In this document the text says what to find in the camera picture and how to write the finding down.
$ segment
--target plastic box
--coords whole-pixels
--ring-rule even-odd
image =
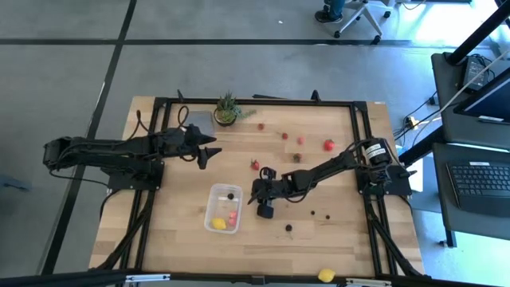
[[[241,207],[242,207],[242,189],[240,187],[216,183],[210,188],[209,202],[207,203],[206,219],[204,220],[204,227],[208,231],[235,234],[239,229],[239,222],[241,222]],[[230,215],[236,212],[235,226],[231,224]],[[213,228],[213,218],[223,218],[226,222],[226,229],[217,230]]]

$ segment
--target potted plant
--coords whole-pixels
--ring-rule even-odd
[[[236,98],[231,92],[227,92],[225,97],[220,97],[218,106],[214,110],[214,120],[222,127],[228,127],[236,122],[237,118],[244,119],[255,113],[255,110],[243,113],[236,103]]]

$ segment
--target wooden table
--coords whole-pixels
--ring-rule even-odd
[[[142,112],[148,125],[154,97],[136,96],[132,103],[124,138],[135,127],[135,111]],[[385,137],[394,146],[390,121],[384,103],[367,103],[374,136]],[[213,111],[212,104],[188,104],[191,111]],[[180,104],[171,106],[170,127],[177,125]],[[256,215],[257,204],[246,205],[252,181],[258,171],[249,168],[257,159],[261,167],[278,171],[309,169],[338,155],[354,141],[348,108],[310,106],[242,106],[257,113],[238,120],[228,128],[214,123],[218,140],[208,147],[222,147],[207,169],[201,171],[195,162],[165,159],[161,189],[156,193],[150,231],[143,259],[145,271],[317,275],[330,268],[342,276],[374,276],[367,220],[362,197],[358,194],[355,173],[346,171],[319,183],[301,203],[283,199],[274,201],[273,219]],[[159,113],[157,127],[163,113]],[[257,129],[264,123],[263,131]],[[281,133],[288,133],[288,140]],[[304,136],[305,143],[296,142]],[[331,152],[323,150],[326,139],[335,141]],[[301,163],[292,156],[301,153]],[[204,217],[210,188],[215,183],[228,183],[242,188],[239,231],[217,234],[204,228]],[[124,236],[133,200],[133,191],[121,191],[104,208],[92,252],[90,266],[99,265]],[[387,196],[386,210],[391,235],[414,268],[423,272],[418,240],[409,207],[398,197]],[[292,232],[285,226],[292,224]],[[135,239],[129,266],[134,265]],[[384,244],[379,239],[383,271],[387,271]]]

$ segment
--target gray floor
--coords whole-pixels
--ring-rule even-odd
[[[334,26],[323,27],[311,19],[321,6],[320,1],[139,0],[127,36],[329,38]],[[115,38],[127,7],[126,0],[79,5],[4,0],[0,2],[0,37]],[[371,10],[379,18],[384,11]],[[454,14],[459,22],[451,24],[446,14]],[[477,27],[479,16],[468,5],[427,4],[413,11],[399,7],[382,26],[385,39],[456,45]],[[342,37],[373,36],[362,19]],[[391,122],[398,128],[402,117],[435,91],[430,55],[443,51],[385,46],[125,46],[97,137],[120,138],[133,96],[175,96],[177,88],[188,97],[217,97],[231,90],[239,97],[260,93],[306,99],[318,89],[325,100],[386,101]],[[477,52],[493,57],[487,49]],[[34,186],[28,193],[11,188],[0,192],[0,277],[37,272],[67,184],[51,178],[41,165],[42,145],[58,136],[85,134],[111,55],[111,46],[0,46],[4,135],[0,172]],[[434,109],[425,107],[415,116],[422,118]],[[88,169],[85,177],[106,179],[94,169]],[[82,184],[57,272],[87,268],[103,197],[102,187]],[[448,250],[436,244],[444,238],[441,215],[417,211],[414,221],[429,275],[510,283],[509,259],[504,256],[509,242],[459,234],[459,248]]]

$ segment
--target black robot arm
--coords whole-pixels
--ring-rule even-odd
[[[364,148],[370,165],[361,163],[361,147]],[[274,180],[276,171],[269,167],[261,169],[260,178],[252,184],[251,199],[259,203],[257,214],[263,218],[273,217],[272,201],[287,199],[289,202],[303,201],[308,192],[317,183],[333,175],[348,170],[358,170],[367,178],[367,184],[383,187],[390,182],[386,169],[392,163],[390,151],[384,139],[360,140],[352,143],[338,156],[310,170],[297,170],[283,174],[280,180]]]
[[[219,153],[221,148],[201,149],[199,146],[215,140],[212,136],[203,135],[193,124],[187,127],[180,124],[178,128],[147,136],[131,136],[128,140],[62,137],[45,144],[43,164],[51,175],[54,175],[53,171],[76,165],[100,167],[110,175],[108,188],[154,190],[159,188],[163,177],[164,162],[161,159],[179,157],[187,162],[197,160],[198,167],[205,169],[208,159]]]

